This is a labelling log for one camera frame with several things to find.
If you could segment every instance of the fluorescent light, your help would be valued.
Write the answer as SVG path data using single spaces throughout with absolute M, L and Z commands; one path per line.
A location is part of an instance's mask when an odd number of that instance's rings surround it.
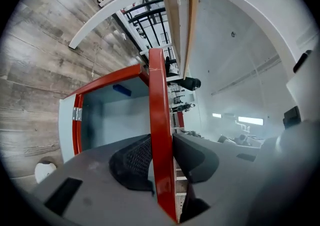
M 262 118 L 239 116 L 238 117 L 238 121 L 245 122 L 245 123 L 250 123 L 250 124 L 256 124 L 256 125 L 260 125 L 260 126 L 264 125 L 264 120 Z
M 212 116 L 216 117 L 216 118 L 222 118 L 221 114 L 216 114 L 216 113 L 212 113 Z

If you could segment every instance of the white ceiling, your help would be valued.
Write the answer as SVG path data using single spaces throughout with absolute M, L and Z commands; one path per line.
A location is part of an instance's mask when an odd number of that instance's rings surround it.
M 210 94 L 277 54 L 258 25 L 228 0 L 199 0 L 195 32 L 190 71 Z
M 289 101 L 287 77 L 275 48 L 260 27 L 228 0 L 199 0 L 195 32 L 189 69 L 193 78 L 201 80 L 201 88 L 196 91 L 197 113 L 201 122 L 199 132 L 209 133 L 209 136 L 213 136 L 213 133 L 221 134 L 226 129 L 234 130 L 228 131 L 229 135 L 239 132 L 234 120 L 217 121 L 212 113 L 237 115 L 241 112 L 238 116 L 263 118 L 268 127 L 257 128 L 259 132 L 256 134 L 261 136 L 272 135 L 270 129 L 272 132 L 282 129 L 281 121 L 285 111 L 274 110 L 277 101 L 267 98 L 270 95 L 273 97 L 273 91 L 280 91 L 278 97 L 282 99 L 281 102 Z M 270 77 L 264 74 L 262 81 L 265 83 L 262 83 L 259 79 L 263 71 L 259 69 L 263 68 L 261 65 L 267 65 L 271 61 L 276 62 L 272 65 L 277 66 L 267 74 L 274 72 L 274 78 L 268 80 Z M 241 77 L 256 74 L 255 69 L 258 69 L 258 78 L 247 77 L 243 81 L 246 84 L 219 91 Z M 279 82 L 276 90 L 273 90 L 273 81 Z M 290 100 L 288 107 L 292 106 L 294 103 Z M 277 122 L 277 128 L 270 127 L 274 122 Z

